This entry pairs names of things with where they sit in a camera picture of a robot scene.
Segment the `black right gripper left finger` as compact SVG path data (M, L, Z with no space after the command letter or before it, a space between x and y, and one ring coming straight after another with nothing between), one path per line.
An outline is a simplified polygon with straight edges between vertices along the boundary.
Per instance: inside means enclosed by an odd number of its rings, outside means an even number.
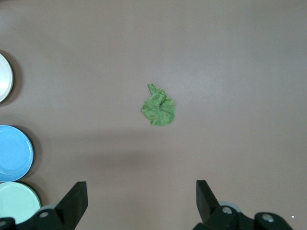
M87 209L87 184L77 182L54 208L35 213L18 230L74 230Z

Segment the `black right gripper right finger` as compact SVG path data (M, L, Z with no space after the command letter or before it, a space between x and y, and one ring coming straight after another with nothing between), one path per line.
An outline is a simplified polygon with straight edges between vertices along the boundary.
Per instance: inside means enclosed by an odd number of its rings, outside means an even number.
M253 230L254 220L230 205L220 205L205 180L196 181L196 204L201 223L196 230Z

